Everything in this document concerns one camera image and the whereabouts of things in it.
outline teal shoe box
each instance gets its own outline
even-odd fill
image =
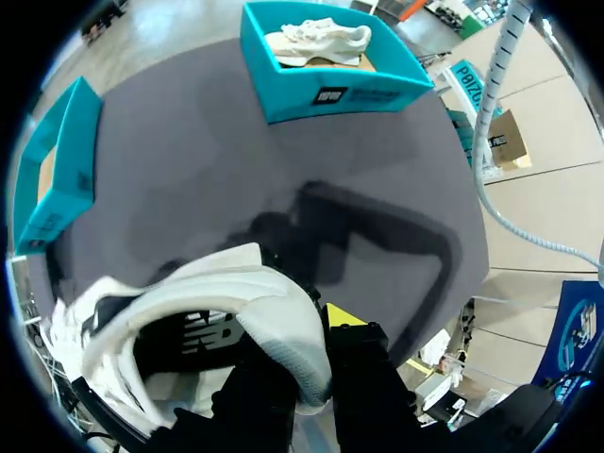
[[[102,104],[80,77],[46,112],[25,146],[13,206],[17,255],[43,252],[92,206],[94,144]],[[53,159],[45,160],[49,154]],[[43,189],[42,173],[49,176]]]
[[[375,72],[351,67],[283,68],[264,35],[282,25],[331,17],[336,24],[367,25],[365,51]],[[378,17],[354,9],[301,2],[243,5],[241,47],[267,123],[359,111],[400,111],[433,85],[400,38]]]

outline gray table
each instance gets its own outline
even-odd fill
[[[259,241],[322,302],[379,322],[401,362],[488,270],[470,169],[434,93],[398,113],[268,126],[238,41],[107,92],[95,172],[93,207],[47,253],[67,302],[104,275],[143,285],[166,263]],[[44,257],[30,261],[48,293]]]

